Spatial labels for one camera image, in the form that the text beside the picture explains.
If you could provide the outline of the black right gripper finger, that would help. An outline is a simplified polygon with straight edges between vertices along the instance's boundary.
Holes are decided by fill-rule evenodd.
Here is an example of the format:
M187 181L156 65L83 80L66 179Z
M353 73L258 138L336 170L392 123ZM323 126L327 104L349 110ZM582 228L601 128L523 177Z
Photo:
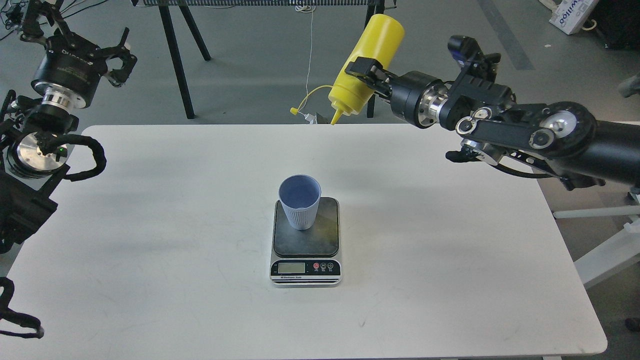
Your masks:
M379 76L373 75L371 77L372 88L374 92L383 100L390 101L393 95L393 76Z
M343 71L348 76L352 76L364 84L373 85L372 76L393 76L391 84L396 84L399 77L388 71L384 66L374 58L358 56L354 61L349 61Z

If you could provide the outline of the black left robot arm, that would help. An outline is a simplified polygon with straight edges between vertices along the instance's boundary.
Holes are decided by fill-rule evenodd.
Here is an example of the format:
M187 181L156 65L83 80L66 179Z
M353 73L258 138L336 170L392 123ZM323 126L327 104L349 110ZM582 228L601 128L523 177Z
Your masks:
M127 47L125 28L112 47L70 30L61 0L29 0L17 30L45 55L30 86L36 98L7 91L1 105L1 253L23 244L57 210L51 194L63 181L101 174L105 149L93 137L76 134L74 110L92 104L101 79L116 88L130 77L137 57Z

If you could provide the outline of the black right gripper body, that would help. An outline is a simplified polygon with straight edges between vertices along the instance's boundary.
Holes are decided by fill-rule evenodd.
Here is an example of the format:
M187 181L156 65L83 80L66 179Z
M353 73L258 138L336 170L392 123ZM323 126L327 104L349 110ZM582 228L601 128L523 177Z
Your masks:
M430 100L425 97L439 95L443 80L420 71L390 77L390 108L394 116L419 129L438 123L437 116L429 113Z

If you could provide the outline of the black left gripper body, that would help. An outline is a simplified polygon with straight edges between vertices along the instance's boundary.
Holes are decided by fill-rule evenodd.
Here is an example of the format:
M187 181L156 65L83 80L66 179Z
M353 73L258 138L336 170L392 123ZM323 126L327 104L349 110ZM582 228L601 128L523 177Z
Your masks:
M106 61L89 57L98 46L83 38L74 38L71 47L62 36L50 36L45 41L45 57L34 73L30 86L44 95L45 89L58 85L73 92L78 109L92 104L101 76L106 73Z

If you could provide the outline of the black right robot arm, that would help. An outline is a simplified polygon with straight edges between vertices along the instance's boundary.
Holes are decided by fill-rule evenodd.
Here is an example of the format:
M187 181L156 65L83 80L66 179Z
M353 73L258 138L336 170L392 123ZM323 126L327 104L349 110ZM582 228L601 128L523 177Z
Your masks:
M638 125L599 121L572 101L519 104L510 87L495 82L499 53L484 54L474 38L462 35L451 36L447 47L461 68L455 80L420 71L399 76L372 55L357 55L343 72L386 101L397 118L460 136L460 150L446 153L451 162L555 178L567 191L611 181L639 193Z

